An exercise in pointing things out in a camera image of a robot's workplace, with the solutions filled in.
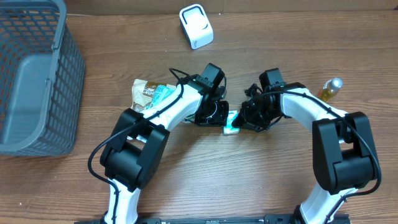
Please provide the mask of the yellow dish soap bottle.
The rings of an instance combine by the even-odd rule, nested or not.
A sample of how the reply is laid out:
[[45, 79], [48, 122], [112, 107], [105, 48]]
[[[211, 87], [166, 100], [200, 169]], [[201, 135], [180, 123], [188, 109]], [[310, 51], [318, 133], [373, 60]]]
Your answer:
[[343, 81], [341, 78], [332, 78], [324, 84], [323, 88], [318, 92], [317, 98], [323, 102], [328, 102], [337, 95], [342, 87]]

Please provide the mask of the teal wet wipes pack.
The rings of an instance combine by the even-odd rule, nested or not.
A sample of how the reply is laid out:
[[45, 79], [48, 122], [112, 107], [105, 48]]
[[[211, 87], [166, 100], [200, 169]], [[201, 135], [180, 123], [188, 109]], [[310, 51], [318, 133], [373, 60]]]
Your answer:
[[160, 102], [169, 97], [176, 89], [176, 86], [173, 85], [159, 85], [152, 97], [152, 101], [146, 107], [146, 109], [152, 108], [153, 106], [158, 105]]

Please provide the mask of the green lid white jar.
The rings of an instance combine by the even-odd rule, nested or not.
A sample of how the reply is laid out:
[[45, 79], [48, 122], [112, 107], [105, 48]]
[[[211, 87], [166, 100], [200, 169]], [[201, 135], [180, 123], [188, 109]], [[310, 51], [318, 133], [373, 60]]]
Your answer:
[[190, 116], [185, 117], [182, 120], [183, 123], [194, 123], [195, 122], [195, 115], [191, 114]]

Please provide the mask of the small teal tissue pack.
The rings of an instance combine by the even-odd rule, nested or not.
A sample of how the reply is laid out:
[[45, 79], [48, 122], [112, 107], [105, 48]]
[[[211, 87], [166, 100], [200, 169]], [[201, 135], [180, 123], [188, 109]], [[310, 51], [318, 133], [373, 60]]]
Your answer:
[[232, 110], [228, 112], [228, 117], [226, 120], [226, 125], [223, 127], [223, 134], [224, 135], [231, 135], [231, 134], [238, 134], [240, 129], [235, 128], [233, 126], [233, 121], [236, 119], [238, 116], [238, 111], [237, 110]]

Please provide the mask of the brown nut snack bag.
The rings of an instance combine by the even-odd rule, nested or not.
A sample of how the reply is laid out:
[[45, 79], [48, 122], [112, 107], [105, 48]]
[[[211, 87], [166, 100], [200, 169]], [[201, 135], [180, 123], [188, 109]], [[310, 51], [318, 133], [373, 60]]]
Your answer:
[[159, 85], [170, 85], [170, 84], [135, 79], [133, 86], [131, 87], [131, 92], [132, 92], [131, 108], [137, 112], [146, 110], [146, 107], [152, 101], [154, 92]]

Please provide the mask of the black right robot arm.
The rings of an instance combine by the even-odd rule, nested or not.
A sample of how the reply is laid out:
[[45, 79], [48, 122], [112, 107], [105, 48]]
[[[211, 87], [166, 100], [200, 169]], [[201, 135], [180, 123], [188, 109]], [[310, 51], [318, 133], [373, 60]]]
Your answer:
[[281, 118], [293, 118], [312, 134], [316, 184], [287, 223], [334, 223], [350, 197], [369, 195], [381, 185], [381, 167], [368, 117], [347, 113], [313, 96], [301, 83], [286, 83], [278, 68], [259, 76], [245, 91], [233, 127], [262, 132]]

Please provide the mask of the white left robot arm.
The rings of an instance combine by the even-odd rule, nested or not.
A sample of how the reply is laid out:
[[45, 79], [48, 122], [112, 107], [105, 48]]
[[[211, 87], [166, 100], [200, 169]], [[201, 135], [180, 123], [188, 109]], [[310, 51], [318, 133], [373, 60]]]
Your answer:
[[201, 74], [184, 73], [174, 92], [141, 112], [126, 109], [111, 136], [101, 144], [99, 159], [103, 179], [110, 185], [108, 211], [101, 223], [135, 223], [141, 190], [153, 178], [164, 153], [171, 130], [192, 115], [197, 126], [224, 126], [228, 102], [221, 85], [222, 69], [209, 63]]

